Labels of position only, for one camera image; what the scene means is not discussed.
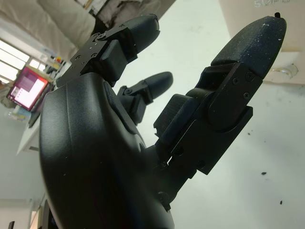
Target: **white desk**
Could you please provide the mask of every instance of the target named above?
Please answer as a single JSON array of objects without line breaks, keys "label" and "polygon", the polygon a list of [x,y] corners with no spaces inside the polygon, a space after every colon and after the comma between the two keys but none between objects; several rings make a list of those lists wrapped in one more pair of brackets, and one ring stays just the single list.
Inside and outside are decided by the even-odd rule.
[{"label": "white desk", "polygon": [[[138,126],[147,146],[157,140],[153,123],[171,96],[192,89],[230,39],[214,0],[177,0],[160,30],[115,86],[117,92],[150,75],[173,73],[172,87],[147,107]],[[305,88],[264,83],[250,105],[253,118],[219,163],[208,176],[197,172],[171,204],[177,229],[304,227]]]}]

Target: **white surface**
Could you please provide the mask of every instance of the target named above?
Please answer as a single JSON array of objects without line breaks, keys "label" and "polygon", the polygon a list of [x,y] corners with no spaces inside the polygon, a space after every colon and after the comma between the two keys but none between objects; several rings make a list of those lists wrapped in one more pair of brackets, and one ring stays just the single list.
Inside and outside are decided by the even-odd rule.
[{"label": "white surface", "polygon": [[25,124],[5,117],[6,111],[0,106],[0,199],[32,199],[36,208],[45,192],[39,155],[16,155]]},{"label": "white surface", "polygon": [[[230,38],[214,0],[177,0],[160,30],[115,87],[173,73],[173,86],[147,107],[138,126],[147,146],[157,140],[153,123],[170,97],[192,89]],[[219,163],[208,176],[197,172],[171,204],[177,229],[304,228],[305,88],[264,83],[250,105],[253,118]]]},{"label": "white surface", "polygon": [[280,12],[281,17],[285,18],[287,22],[282,49],[284,52],[300,52],[296,59],[287,59],[288,65],[294,63],[299,69],[299,73],[292,78],[285,78],[281,73],[270,73],[265,80],[277,83],[305,84],[304,0],[219,0],[219,2],[231,36],[254,20],[274,16],[274,13]]},{"label": "white surface", "polygon": [[14,229],[29,228],[31,203],[25,200],[0,199],[0,228],[6,229],[15,221]]}]

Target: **robotic hand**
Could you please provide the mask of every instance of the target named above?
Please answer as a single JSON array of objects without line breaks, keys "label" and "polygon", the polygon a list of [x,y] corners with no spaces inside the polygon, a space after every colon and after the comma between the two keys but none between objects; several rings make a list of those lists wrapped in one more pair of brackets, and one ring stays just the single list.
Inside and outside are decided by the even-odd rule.
[{"label": "robotic hand", "polygon": [[152,76],[118,95],[125,66],[159,34],[156,16],[94,34],[44,101],[40,161],[60,229],[172,229],[170,203],[197,170],[208,174],[253,115],[247,104],[285,36],[282,18],[243,28],[186,95],[175,94],[146,147],[136,124],[172,84]]}]

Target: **screw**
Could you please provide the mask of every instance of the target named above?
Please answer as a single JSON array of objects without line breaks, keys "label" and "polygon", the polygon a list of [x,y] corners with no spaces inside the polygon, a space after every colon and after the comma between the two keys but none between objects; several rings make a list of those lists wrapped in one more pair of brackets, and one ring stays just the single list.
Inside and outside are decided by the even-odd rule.
[{"label": "screw", "polygon": [[244,93],[244,99],[246,100],[250,99],[250,94],[248,92]]},{"label": "screw", "polygon": [[166,192],[158,192],[158,196],[162,204],[168,204],[170,202],[170,196]]},{"label": "screw", "polygon": [[203,167],[205,166],[205,162],[203,160],[198,161],[197,163],[197,169],[203,169]]},{"label": "screw", "polygon": [[233,85],[237,85],[238,84],[238,79],[236,77],[233,78],[232,83]]},{"label": "screw", "polygon": [[128,88],[128,89],[125,90],[125,94],[131,94],[131,93],[132,93],[132,89]]},{"label": "screw", "polygon": [[162,162],[162,163],[161,163],[161,167],[162,167],[162,168],[165,168],[166,166],[167,166],[167,163],[166,163],[166,162]]}]

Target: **black metal bracket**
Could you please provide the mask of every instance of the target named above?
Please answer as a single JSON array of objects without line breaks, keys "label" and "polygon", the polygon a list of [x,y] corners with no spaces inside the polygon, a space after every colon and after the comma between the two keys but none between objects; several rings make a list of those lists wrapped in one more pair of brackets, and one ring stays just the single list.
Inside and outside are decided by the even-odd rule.
[{"label": "black metal bracket", "polygon": [[145,108],[173,83],[173,75],[163,72],[141,80],[132,87],[123,86],[117,96],[130,118],[137,125],[143,119]]},{"label": "black metal bracket", "polygon": [[248,123],[247,104],[261,83],[244,63],[211,66],[194,89],[169,101],[154,123],[159,140],[152,146],[156,193],[167,210],[186,180],[197,170],[208,174]]}]

